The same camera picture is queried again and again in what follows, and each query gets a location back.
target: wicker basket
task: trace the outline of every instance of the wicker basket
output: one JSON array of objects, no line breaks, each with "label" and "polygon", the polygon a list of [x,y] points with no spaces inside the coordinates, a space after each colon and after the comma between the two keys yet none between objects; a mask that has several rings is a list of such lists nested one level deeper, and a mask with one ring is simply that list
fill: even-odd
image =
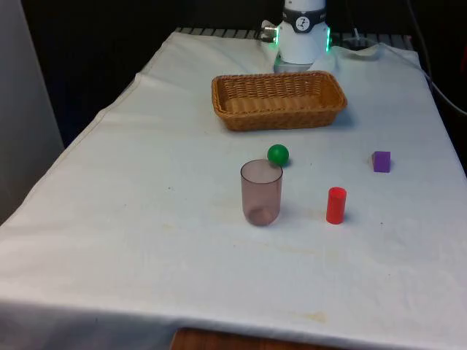
[{"label": "wicker basket", "polygon": [[347,99],[331,74],[311,71],[216,77],[212,104],[228,129],[249,131],[330,125]]}]

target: cube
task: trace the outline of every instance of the cube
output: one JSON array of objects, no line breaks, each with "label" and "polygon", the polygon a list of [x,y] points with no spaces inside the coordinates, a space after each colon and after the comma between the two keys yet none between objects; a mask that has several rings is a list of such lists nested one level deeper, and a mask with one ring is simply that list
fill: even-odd
[{"label": "cube", "polygon": [[373,154],[373,170],[375,173],[390,173],[391,152],[375,152]]}]

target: dark background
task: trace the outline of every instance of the dark background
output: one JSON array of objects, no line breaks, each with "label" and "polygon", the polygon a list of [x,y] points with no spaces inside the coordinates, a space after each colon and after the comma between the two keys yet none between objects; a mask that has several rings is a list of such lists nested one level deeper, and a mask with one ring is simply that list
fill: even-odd
[{"label": "dark background", "polygon": [[[362,33],[411,34],[404,0],[349,0]],[[466,0],[413,0],[438,86],[467,109]],[[283,0],[23,0],[39,62],[65,145],[131,83],[177,26],[257,28],[280,21]],[[350,32],[344,0],[328,0],[328,24]],[[436,99],[467,170],[467,117]]]}]

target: wooden floor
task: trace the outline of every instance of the wooden floor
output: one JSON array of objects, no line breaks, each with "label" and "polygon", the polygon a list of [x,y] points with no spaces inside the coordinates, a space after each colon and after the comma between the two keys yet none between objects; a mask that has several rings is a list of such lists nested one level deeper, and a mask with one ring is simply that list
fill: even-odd
[{"label": "wooden floor", "polygon": [[179,330],[172,341],[171,350],[332,350],[269,339],[242,337],[228,333],[204,330]]}]

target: ball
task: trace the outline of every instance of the ball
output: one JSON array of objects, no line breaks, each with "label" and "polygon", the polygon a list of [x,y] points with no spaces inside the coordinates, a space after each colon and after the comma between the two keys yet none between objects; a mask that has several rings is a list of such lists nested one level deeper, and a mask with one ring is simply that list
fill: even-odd
[{"label": "ball", "polygon": [[282,144],[275,144],[268,151],[268,160],[276,166],[285,166],[289,161],[289,151]]}]

